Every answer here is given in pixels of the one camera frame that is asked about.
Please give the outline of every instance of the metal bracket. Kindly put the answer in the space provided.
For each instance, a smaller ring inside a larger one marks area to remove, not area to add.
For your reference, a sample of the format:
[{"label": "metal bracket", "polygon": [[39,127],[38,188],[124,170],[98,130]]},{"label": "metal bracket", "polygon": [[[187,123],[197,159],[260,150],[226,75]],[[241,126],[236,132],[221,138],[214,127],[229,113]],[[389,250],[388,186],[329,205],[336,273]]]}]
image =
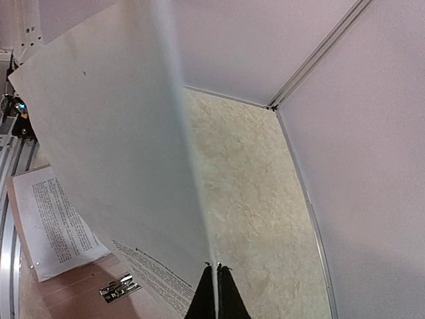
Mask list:
[{"label": "metal bracket", "polygon": [[0,62],[9,62],[11,60],[11,53],[12,50],[0,48]]},{"label": "metal bracket", "polygon": [[128,273],[117,280],[112,281],[105,288],[99,290],[100,295],[104,297],[105,301],[110,304],[119,299],[128,296],[132,292],[139,290],[141,286],[133,281],[133,276]]}]

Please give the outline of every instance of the binder clip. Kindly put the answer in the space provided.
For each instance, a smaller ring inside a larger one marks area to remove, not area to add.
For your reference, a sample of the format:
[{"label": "binder clip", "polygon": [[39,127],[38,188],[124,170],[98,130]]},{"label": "binder clip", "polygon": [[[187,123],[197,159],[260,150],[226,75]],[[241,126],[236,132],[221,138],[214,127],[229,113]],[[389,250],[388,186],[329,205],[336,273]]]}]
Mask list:
[{"label": "binder clip", "polygon": [[105,288],[100,289],[99,293],[104,297],[105,301],[110,304],[128,296],[140,288],[141,286],[133,281],[133,276],[127,273],[117,280],[110,282]]},{"label": "binder clip", "polygon": [[[208,265],[199,281],[185,319],[216,319],[213,268]],[[230,268],[218,264],[218,319],[251,319],[234,283]]]}]

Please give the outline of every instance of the metal clip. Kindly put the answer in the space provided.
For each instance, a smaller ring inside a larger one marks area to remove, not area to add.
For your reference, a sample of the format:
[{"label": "metal clip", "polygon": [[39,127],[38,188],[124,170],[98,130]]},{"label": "metal clip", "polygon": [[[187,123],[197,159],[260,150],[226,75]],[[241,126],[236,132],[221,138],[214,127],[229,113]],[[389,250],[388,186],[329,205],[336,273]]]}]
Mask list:
[{"label": "metal clip", "polygon": [[141,286],[133,281],[133,276],[128,273],[117,280],[112,281],[105,288],[99,290],[100,295],[104,297],[105,301],[110,304],[111,302],[117,301],[136,290],[139,290]]}]

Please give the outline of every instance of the white panel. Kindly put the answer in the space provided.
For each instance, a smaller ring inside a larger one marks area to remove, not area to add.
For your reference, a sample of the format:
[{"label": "white panel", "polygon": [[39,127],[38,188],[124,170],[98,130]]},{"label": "white panel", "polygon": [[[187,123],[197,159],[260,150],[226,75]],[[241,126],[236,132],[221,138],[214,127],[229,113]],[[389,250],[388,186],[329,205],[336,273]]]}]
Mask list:
[{"label": "white panel", "polygon": [[210,260],[166,4],[114,5],[9,77],[76,211],[154,297],[122,245],[193,287]]},{"label": "white panel", "polygon": [[342,319],[425,314],[424,17],[375,1],[279,111]]},{"label": "white panel", "polygon": [[[114,0],[40,0],[46,42]],[[267,104],[355,0],[174,0],[188,86]]]},{"label": "white panel", "polygon": [[13,0],[0,0],[0,48],[11,49],[13,29]]}]

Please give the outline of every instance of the metal strip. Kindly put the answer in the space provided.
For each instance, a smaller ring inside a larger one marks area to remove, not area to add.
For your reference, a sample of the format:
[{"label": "metal strip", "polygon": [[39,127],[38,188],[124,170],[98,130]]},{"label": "metal strip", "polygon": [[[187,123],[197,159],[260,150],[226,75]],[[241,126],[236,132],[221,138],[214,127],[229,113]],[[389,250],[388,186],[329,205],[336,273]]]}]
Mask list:
[{"label": "metal strip", "polygon": [[[23,141],[23,149],[19,157],[19,163],[15,174],[22,174],[29,170],[31,160],[35,151],[36,141]],[[13,223],[13,237],[11,243],[11,270],[10,278],[10,309],[11,319],[19,317],[19,270],[21,267],[21,242],[16,233],[15,222]]]},{"label": "metal strip", "polygon": [[331,317],[332,317],[332,319],[338,319],[337,304],[336,304],[336,301],[335,301],[335,295],[333,293],[331,275],[330,275],[330,272],[329,272],[329,267],[328,267],[327,260],[326,260],[325,248],[323,247],[323,242],[321,240],[320,229],[319,229],[319,226],[317,224],[317,219],[316,219],[316,215],[315,215],[315,212],[314,212],[314,208],[313,208],[313,205],[310,202],[308,191],[305,188],[305,183],[303,181],[303,175],[301,173],[301,170],[299,169],[299,165],[298,165],[297,159],[295,157],[294,149],[292,148],[291,141],[288,138],[288,133],[286,132],[284,121],[283,121],[279,112],[276,112],[276,116],[278,117],[278,121],[279,121],[280,126],[282,128],[282,131],[284,133],[285,140],[286,140],[286,143],[288,145],[288,149],[290,151],[291,158],[292,158],[292,161],[294,163],[294,167],[295,167],[298,179],[299,179],[299,184],[301,185],[301,189],[303,191],[303,195],[304,195],[304,198],[305,198],[305,204],[307,205],[307,210],[308,210],[308,213],[309,213],[311,226],[313,227],[313,232],[314,232],[314,237],[315,237],[315,241],[316,241],[316,245],[317,245],[317,250],[319,251],[319,257],[320,257],[320,263],[321,263],[321,267],[322,267],[322,271],[323,271],[323,276],[325,277],[326,291],[327,291],[327,297],[328,297],[328,300],[329,300],[329,307],[330,307],[330,310],[331,310]]},{"label": "metal strip", "polygon": [[212,95],[212,96],[216,96],[217,98],[223,98],[225,100],[231,100],[231,101],[235,101],[235,102],[238,102],[238,103],[243,103],[243,104],[255,106],[256,108],[263,108],[263,109],[266,109],[266,110],[271,110],[271,108],[269,108],[269,106],[267,106],[267,105],[261,105],[261,104],[256,104],[256,103],[244,101],[244,100],[239,100],[238,98],[233,98],[231,96],[226,96],[226,95],[222,95],[222,94],[215,93],[215,92],[201,90],[200,88],[194,88],[192,86],[185,85],[184,87],[188,90],[200,92],[200,93],[204,93],[204,94],[208,94],[208,95]]},{"label": "metal strip", "polygon": [[2,233],[0,236],[1,246],[0,246],[0,318],[1,319],[10,319],[11,312],[11,301],[10,301],[10,278],[11,278],[11,245],[13,240],[13,216],[9,211],[8,199],[6,193],[5,180],[6,177],[9,177],[14,174],[16,171],[17,164],[19,162],[19,156],[22,150],[22,143],[14,142],[13,152],[11,156],[7,156],[6,159],[9,162],[9,165],[5,166],[4,171],[2,172],[2,184],[0,185],[2,194],[0,205],[2,207]]},{"label": "metal strip", "polygon": [[12,53],[11,49],[0,48],[0,62],[9,62],[11,60],[11,53]]},{"label": "metal strip", "polygon": [[35,141],[11,138],[12,152],[5,153],[4,171],[1,181],[2,210],[0,245],[0,318],[14,319],[19,316],[19,267],[21,265],[21,244],[16,234],[13,214],[7,198],[6,177],[28,170]]},{"label": "metal strip", "polygon": [[359,17],[374,0],[358,0],[338,22],[335,28],[326,36],[320,45],[310,54],[293,76],[285,83],[279,92],[269,102],[268,107],[277,110],[283,102],[308,77],[314,68],[325,58],[327,53],[338,43],[347,31],[359,20]]}]

